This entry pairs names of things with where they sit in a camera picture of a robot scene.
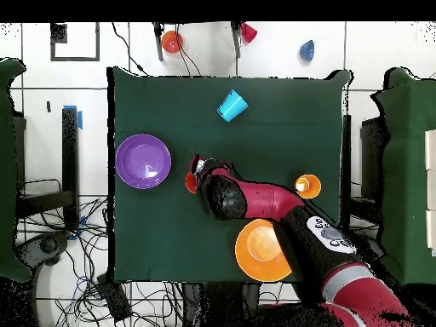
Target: blue cup on floor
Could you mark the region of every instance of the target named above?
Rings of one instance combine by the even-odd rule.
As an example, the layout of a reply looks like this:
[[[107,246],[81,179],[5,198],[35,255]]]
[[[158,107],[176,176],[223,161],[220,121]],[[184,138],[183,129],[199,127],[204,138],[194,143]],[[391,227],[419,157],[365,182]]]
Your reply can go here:
[[[231,90],[217,111],[226,122],[230,122],[248,107],[249,105],[245,100],[236,91]]]
[[[313,40],[309,40],[304,43],[300,48],[300,57],[305,61],[312,61],[313,53],[315,52],[315,43]]]

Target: purple bowl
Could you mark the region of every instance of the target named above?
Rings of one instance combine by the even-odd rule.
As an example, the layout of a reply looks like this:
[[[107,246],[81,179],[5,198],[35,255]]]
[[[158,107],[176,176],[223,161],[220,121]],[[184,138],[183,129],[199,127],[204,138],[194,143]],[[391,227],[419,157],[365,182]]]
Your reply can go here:
[[[164,181],[171,168],[167,146],[152,135],[132,135],[117,150],[119,177],[129,186],[153,188]]]

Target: orange cup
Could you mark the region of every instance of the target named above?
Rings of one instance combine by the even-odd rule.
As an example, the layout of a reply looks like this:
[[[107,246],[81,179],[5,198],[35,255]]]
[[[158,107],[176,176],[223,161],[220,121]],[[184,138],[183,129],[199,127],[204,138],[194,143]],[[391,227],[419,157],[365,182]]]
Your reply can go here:
[[[181,34],[178,34],[179,43],[183,46],[183,38]],[[180,50],[179,44],[177,43],[177,37],[175,36],[175,31],[170,30],[165,32],[161,39],[162,48],[164,48],[169,53],[177,53]]]
[[[321,181],[316,175],[302,175],[295,181],[295,189],[302,198],[315,198],[321,192]]]
[[[195,194],[196,193],[196,186],[197,186],[197,182],[195,180],[195,175],[193,175],[191,172],[188,172],[188,174],[185,177],[185,186],[186,189]]]

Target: white tile floor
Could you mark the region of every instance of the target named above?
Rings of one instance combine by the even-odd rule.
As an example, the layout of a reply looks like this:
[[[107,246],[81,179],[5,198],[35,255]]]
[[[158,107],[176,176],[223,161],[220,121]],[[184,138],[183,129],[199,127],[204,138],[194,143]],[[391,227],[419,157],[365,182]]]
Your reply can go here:
[[[363,120],[379,115],[370,95],[382,88],[384,73],[393,66],[406,66],[418,77],[430,77],[436,72],[436,25],[434,22],[249,22],[258,30],[255,40],[241,43],[238,75],[242,77],[314,77],[325,78],[338,69],[353,71],[350,85],[349,113],[352,115],[352,180],[361,182],[360,125]],[[179,54],[163,52],[158,61],[151,23],[116,23],[118,34],[126,39],[130,53],[144,70],[154,76],[187,75]],[[68,23],[68,43],[56,44],[57,56],[94,56],[95,24]],[[166,26],[165,31],[174,30]],[[236,72],[234,46],[230,22],[191,24],[180,26],[184,50],[196,62],[202,75],[234,77]],[[300,46],[312,39],[315,55],[310,64],[298,55]],[[11,86],[14,108],[24,112],[26,131],[26,179],[28,181],[61,179],[60,160],[60,109],[76,105],[83,112],[83,129],[79,130],[80,201],[82,204],[107,195],[106,149],[106,67],[120,66],[141,74],[129,60],[127,47],[117,37],[111,23],[100,23],[99,62],[52,62],[49,49],[49,24],[0,24],[0,58],[22,59],[26,71]],[[192,75],[195,67],[186,60]],[[51,112],[46,103],[50,102]],[[56,189],[54,182],[29,185],[28,192],[47,192]],[[353,195],[360,194],[353,185]],[[89,207],[82,215],[89,213]],[[90,217],[89,222],[104,226],[101,213]],[[37,226],[26,224],[26,230]],[[36,233],[27,232],[29,238]],[[83,234],[86,240],[92,235]],[[23,240],[24,233],[19,233]],[[107,267],[107,241],[100,238],[92,258],[96,274]],[[68,252],[75,261],[76,271],[83,275],[83,250],[76,241],[69,241]],[[54,267],[44,267],[37,285],[37,307],[42,327],[55,327],[60,310],[70,303],[77,287],[72,261],[63,254]],[[162,314],[170,310],[169,302],[162,299],[162,283],[136,283],[128,285],[128,297],[139,314]],[[141,301],[142,295],[150,295]],[[263,284],[262,302],[274,300],[295,301],[291,285]],[[107,310],[98,308],[105,316]],[[159,325],[161,318],[151,318]],[[137,318],[126,322],[133,327]],[[165,319],[175,325],[175,315]],[[96,327],[81,323],[79,327]],[[115,327],[112,320],[101,327]],[[135,327],[152,327],[138,319]]]

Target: green table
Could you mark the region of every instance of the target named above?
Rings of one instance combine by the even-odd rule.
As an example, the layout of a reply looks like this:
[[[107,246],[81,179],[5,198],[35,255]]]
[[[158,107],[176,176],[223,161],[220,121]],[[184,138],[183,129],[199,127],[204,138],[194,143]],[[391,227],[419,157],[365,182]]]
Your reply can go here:
[[[249,221],[209,217],[185,188],[194,153],[234,163],[250,181],[291,186],[313,173],[323,184],[317,205],[337,219],[341,92],[349,72],[329,80],[112,74],[116,149],[146,133],[172,157],[168,178],[153,189],[134,189],[115,175],[116,280],[253,281],[234,255]],[[216,109],[231,89],[249,108],[227,123]],[[285,280],[297,279],[292,273]]]

